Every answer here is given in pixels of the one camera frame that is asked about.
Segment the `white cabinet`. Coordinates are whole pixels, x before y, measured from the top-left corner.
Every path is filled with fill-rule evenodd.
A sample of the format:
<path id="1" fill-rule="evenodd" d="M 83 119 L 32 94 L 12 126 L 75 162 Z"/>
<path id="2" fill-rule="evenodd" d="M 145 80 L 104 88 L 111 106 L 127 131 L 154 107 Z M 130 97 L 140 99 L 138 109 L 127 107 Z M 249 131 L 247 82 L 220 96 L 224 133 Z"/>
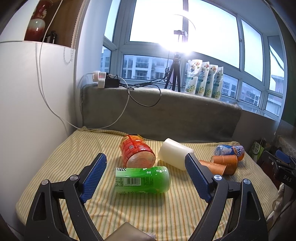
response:
<path id="1" fill-rule="evenodd" d="M 1 43 L 1 215 L 22 230 L 16 203 L 75 122 L 74 57 L 68 47 Z"/>

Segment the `far copper paper cup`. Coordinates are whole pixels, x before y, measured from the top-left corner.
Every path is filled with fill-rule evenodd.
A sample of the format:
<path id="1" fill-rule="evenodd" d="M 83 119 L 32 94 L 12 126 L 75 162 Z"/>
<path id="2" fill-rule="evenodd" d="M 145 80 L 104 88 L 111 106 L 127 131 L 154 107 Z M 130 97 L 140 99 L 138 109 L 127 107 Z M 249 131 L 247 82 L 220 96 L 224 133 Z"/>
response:
<path id="1" fill-rule="evenodd" d="M 224 171 L 226 175 L 233 175 L 238 165 L 238 159 L 235 155 L 212 156 L 210 162 L 226 166 Z"/>

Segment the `blue orange plastic cup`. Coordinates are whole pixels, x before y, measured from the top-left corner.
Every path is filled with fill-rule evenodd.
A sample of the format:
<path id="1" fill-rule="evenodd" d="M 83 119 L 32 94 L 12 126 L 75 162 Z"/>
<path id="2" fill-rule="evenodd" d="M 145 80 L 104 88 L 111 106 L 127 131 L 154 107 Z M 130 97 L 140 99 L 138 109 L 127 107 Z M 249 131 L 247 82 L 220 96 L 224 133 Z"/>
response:
<path id="1" fill-rule="evenodd" d="M 241 161 L 245 155 L 245 149 L 241 145 L 218 145 L 214 151 L 215 156 L 235 155 Z"/>

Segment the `black power adapter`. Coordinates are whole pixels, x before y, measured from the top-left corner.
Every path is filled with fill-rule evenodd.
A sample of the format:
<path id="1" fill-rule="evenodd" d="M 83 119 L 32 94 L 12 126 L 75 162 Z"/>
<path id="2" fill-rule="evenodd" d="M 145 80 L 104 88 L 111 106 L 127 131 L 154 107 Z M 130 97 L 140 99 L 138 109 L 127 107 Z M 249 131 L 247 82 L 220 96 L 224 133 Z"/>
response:
<path id="1" fill-rule="evenodd" d="M 119 88 L 119 78 L 111 75 L 109 73 L 106 74 L 106 78 L 105 78 L 105 84 L 104 87 L 105 88 Z"/>

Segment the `red white vase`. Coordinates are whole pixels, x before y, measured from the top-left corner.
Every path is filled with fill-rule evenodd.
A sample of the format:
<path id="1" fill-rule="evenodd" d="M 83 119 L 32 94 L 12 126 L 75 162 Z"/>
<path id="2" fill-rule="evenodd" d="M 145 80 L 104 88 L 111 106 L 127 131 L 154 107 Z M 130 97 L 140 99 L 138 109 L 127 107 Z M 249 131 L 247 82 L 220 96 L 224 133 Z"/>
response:
<path id="1" fill-rule="evenodd" d="M 46 23 L 44 18 L 46 17 L 47 10 L 53 5 L 52 1 L 42 0 L 39 1 L 37 7 L 29 21 L 25 41 L 40 41 L 44 35 Z"/>

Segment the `copper paper cup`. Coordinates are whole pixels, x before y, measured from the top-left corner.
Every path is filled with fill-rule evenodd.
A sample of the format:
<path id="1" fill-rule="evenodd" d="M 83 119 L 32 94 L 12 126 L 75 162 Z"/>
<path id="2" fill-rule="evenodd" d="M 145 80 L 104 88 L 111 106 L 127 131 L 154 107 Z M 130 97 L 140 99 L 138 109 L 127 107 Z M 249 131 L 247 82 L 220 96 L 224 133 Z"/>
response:
<path id="1" fill-rule="evenodd" d="M 238 159 L 235 155 L 212 156 L 210 162 L 226 166 L 224 171 L 226 175 L 233 175 L 238 165 Z"/>
<path id="2" fill-rule="evenodd" d="M 204 161 L 204 160 L 199 160 L 199 162 L 203 166 L 206 166 L 212 172 L 213 175 L 220 175 L 220 176 L 224 175 L 224 172 L 226 170 L 225 165 L 216 164 L 216 163 L 212 163 L 212 162 L 207 162 L 207 161 Z"/>

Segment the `green plastic cup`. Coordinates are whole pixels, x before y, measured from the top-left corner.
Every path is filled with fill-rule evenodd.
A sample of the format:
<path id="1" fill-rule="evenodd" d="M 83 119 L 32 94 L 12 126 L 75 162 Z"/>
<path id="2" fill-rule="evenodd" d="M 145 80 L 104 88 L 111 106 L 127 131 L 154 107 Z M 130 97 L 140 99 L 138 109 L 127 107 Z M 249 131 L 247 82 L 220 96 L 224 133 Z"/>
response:
<path id="1" fill-rule="evenodd" d="M 119 194 L 165 193 L 170 189 L 168 168 L 116 168 L 115 191 Z"/>

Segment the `red orange plastic cup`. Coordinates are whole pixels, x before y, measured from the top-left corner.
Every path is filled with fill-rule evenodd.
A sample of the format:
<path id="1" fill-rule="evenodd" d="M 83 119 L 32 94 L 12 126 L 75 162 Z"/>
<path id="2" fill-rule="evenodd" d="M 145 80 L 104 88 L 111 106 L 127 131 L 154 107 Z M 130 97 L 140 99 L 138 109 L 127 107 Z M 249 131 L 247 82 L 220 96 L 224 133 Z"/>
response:
<path id="1" fill-rule="evenodd" d="M 126 135 L 120 141 L 122 165 L 125 168 L 152 168 L 156 156 L 139 135 Z"/>

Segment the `black tripod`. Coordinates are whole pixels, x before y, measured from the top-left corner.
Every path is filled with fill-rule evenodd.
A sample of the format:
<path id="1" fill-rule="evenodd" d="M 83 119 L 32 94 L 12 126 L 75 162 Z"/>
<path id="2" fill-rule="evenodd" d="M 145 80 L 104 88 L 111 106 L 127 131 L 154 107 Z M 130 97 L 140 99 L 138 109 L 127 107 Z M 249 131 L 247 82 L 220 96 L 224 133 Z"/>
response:
<path id="1" fill-rule="evenodd" d="M 184 49 L 183 44 L 184 42 L 187 42 L 188 34 L 185 30 L 174 30 L 174 35 L 178 36 L 178 39 L 177 42 L 173 43 L 175 54 L 173 62 L 164 76 L 164 80 L 166 81 L 164 89 L 168 89 L 168 87 L 170 87 L 172 91 L 177 90 L 177 92 L 181 92 L 180 60 L 181 53 Z"/>

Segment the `dark small bottle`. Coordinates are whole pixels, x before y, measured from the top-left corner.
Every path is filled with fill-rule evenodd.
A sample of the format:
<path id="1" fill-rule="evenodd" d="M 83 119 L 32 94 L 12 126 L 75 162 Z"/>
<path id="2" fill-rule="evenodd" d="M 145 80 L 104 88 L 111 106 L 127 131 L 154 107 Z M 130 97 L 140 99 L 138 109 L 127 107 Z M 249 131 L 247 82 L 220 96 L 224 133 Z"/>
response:
<path id="1" fill-rule="evenodd" d="M 46 34 L 44 38 L 45 43 L 55 44 L 57 40 L 57 33 L 56 31 L 51 31 L 49 34 Z"/>

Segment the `white plastic cup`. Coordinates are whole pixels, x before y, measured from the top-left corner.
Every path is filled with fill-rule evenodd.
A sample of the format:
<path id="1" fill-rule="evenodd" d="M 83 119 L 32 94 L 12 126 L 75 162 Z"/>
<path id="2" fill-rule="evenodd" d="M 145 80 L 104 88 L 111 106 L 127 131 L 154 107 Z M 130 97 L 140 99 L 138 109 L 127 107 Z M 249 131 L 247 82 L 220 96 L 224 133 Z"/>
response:
<path id="1" fill-rule="evenodd" d="M 158 152 L 158 159 L 182 171 L 185 171 L 185 156 L 194 154 L 194 150 L 175 140 L 167 138 Z"/>

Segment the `near copper paper cup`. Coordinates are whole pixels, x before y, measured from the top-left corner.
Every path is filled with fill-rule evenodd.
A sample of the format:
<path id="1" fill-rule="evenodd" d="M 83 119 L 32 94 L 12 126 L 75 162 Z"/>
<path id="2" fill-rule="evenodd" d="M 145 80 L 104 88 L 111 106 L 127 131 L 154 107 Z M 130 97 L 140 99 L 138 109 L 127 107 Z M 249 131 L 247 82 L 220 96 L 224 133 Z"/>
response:
<path id="1" fill-rule="evenodd" d="M 204 161 L 204 160 L 199 160 L 199 162 L 203 166 L 206 166 L 212 172 L 213 175 L 220 175 L 220 176 L 224 175 L 224 172 L 226 170 L 225 165 L 216 164 L 216 163 L 212 163 L 212 162 L 207 162 L 207 161 Z"/>

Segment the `green snack bag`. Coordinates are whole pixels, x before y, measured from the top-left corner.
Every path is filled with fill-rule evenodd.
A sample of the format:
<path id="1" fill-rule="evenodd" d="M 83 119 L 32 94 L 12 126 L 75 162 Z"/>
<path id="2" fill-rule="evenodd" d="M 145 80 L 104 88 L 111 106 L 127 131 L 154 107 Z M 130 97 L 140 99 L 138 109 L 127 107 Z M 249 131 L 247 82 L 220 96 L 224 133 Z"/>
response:
<path id="1" fill-rule="evenodd" d="M 253 159 L 253 161 L 257 162 L 264 151 L 266 146 L 266 139 L 261 138 L 260 140 L 255 140 L 251 146 L 249 155 Z"/>

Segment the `white power strip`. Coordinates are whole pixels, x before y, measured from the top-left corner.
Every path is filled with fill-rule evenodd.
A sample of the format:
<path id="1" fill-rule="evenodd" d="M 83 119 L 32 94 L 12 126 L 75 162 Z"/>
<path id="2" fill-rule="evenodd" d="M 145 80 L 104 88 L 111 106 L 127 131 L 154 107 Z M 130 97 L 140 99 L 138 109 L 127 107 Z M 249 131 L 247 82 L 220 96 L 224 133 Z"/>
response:
<path id="1" fill-rule="evenodd" d="M 111 78 L 107 72 L 93 71 L 92 81 L 97 82 L 99 89 L 111 88 Z"/>

